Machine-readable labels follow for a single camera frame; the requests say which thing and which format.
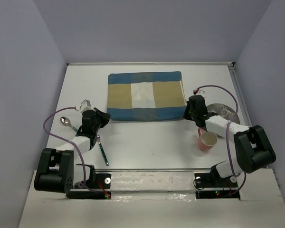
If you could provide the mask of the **fork with green handle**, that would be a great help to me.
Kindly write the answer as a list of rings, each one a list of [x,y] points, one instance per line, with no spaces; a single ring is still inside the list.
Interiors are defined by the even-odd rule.
[[[104,148],[103,148],[102,143],[101,143],[101,138],[100,138],[100,135],[98,133],[97,133],[97,142],[98,142],[99,148],[101,150],[105,164],[106,164],[106,166],[109,166],[109,161],[108,161],[107,156],[105,154]]]

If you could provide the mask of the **pink ceramic mug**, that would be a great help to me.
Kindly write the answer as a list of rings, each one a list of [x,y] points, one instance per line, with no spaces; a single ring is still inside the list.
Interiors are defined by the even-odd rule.
[[[203,152],[212,149],[218,141],[215,133],[204,131],[201,128],[198,129],[198,135],[198,148]]]

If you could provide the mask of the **grey plate with deer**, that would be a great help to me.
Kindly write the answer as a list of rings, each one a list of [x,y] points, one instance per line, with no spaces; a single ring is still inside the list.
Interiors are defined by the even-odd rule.
[[[235,111],[231,107],[225,104],[221,104],[221,103],[209,104],[207,106],[207,110],[208,112],[214,112],[214,113],[219,114],[221,117],[223,117],[226,120],[233,121],[237,124],[240,124],[240,119],[238,115],[235,114]]]

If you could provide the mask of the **white taped front rail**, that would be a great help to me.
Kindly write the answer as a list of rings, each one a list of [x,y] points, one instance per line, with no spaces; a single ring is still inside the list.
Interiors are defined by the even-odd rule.
[[[120,171],[113,172],[112,193],[194,193],[191,171]]]

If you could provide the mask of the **spoon with green handle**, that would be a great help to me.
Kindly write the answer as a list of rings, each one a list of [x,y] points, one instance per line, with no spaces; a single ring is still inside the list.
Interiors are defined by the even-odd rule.
[[[60,123],[63,126],[67,126],[69,128],[71,128],[72,130],[74,130],[75,132],[77,132],[78,130],[71,124],[70,120],[67,117],[60,117]]]

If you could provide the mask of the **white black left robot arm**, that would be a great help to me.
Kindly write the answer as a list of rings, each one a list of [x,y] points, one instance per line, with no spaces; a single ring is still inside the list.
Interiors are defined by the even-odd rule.
[[[43,122],[43,130],[50,136],[61,139],[65,142],[65,149],[45,148],[42,150],[38,168],[34,180],[34,188],[37,191],[69,193],[72,186],[76,184],[80,189],[91,189],[97,180],[95,167],[86,165],[82,153],[91,150],[97,142],[98,130],[104,128],[110,121],[110,114],[104,113],[97,108],[87,108],[82,111],[82,125],[76,132],[72,140],[67,140],[55,135],[46,129],[47,121],[55,114],[75,107],[62,108],[51,114]],[[75,153],[78,153],[83,172],[79,176],[79,181],[74,179]]]

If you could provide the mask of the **blue beige checked cloth placemat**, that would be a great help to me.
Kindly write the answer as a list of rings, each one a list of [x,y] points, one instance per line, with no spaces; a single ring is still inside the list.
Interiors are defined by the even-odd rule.
[[[107,112],[115,121],[166,121],[186,109],[180,71],[119,73],[108,76]]]

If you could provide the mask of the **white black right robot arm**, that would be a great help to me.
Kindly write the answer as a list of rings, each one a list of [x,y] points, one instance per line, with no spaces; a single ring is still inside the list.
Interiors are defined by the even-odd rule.
[[[233,143],[235,157],[215,164],[210,172],[197,174],[196,189],[222,188],[226,181],[237,174],[250,174],[276,161],[276,154],[263,127],[252,127],[228,121],[214,112],[207,110],[205,99],[193,95],[187,101],[184,119],[194,121],[201,133],[214,133],[226,139],[226,144]]]

